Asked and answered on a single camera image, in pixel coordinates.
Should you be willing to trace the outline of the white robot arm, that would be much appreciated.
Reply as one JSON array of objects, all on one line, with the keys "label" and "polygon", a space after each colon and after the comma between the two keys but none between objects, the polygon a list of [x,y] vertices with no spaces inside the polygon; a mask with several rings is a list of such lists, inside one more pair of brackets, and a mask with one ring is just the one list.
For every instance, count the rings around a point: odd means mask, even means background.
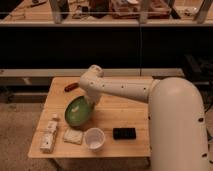
[{"label": "white robot arm", "polygon": [[92,103],[105,93],[148,105],[152,171],[210,171],[204,104],[190,81],[108,78],[92,65],[79,86]]}]

